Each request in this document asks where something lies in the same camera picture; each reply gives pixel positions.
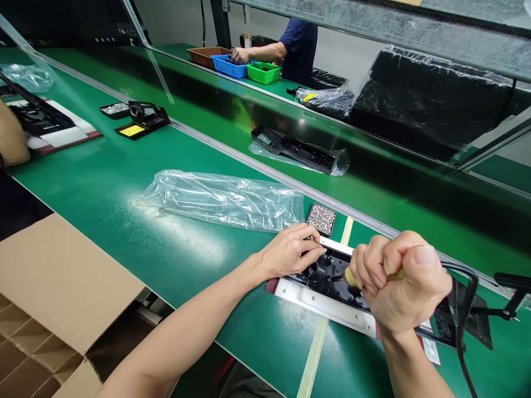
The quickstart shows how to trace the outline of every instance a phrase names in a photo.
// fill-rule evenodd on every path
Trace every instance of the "blue plastic bin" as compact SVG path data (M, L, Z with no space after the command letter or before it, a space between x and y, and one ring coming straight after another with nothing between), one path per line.
M224 60L229 59L232 55L212 55L214 61L214 69L223 72L232 77L247 77L247 65L234 65Z

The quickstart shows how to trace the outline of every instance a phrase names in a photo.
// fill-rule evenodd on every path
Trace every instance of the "blue shirt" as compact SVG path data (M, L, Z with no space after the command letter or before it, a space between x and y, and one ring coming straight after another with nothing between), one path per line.
M279 41L288 51L282 65L282 77L307 86L314 66L317 25L292 18Z

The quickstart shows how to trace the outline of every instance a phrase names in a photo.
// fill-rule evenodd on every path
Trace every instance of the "white wall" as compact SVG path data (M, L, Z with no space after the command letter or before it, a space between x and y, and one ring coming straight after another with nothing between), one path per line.
M206 21L206 46L216 45L216 33L210 0L203 0ZM200 0L135 0L138 11L154 45L188 43L202 46ZM231 3L229 25L233 46L240 45L240 34L248 32L274 40L280 39L289 18L251 9L244 24L243 6ZM314 66L350 79L357 91L371 67L382 43L358 38L334 30L319 28Z

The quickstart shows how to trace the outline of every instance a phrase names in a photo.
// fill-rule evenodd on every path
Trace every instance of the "soldering iron handle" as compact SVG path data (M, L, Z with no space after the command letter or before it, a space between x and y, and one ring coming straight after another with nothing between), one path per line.
M404 279L404 269L400 269L396 274L391 274L387 278L388 280L402 280ZM356 284L356 281L354 280L354 276L352 275L352 271L350 268L347 268L345 270L345 280L347 283L353 287L358 287Z

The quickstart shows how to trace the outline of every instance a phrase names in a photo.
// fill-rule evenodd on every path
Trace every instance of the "yellow label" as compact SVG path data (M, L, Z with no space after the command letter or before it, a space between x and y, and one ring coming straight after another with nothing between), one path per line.
M308 102L308 100L313 97L317 97L317 94L308 94L306 97L304 97L303 102Z
M134 126L128 127L128 128L126 128L124 130L120 130L120 133L122 133L122 134L124 134L124 135L126 135L128 137L131 137L132 135L140 133L140 132L142 132L144 130L145 130L145 128L140 127L140 126L135 124Z

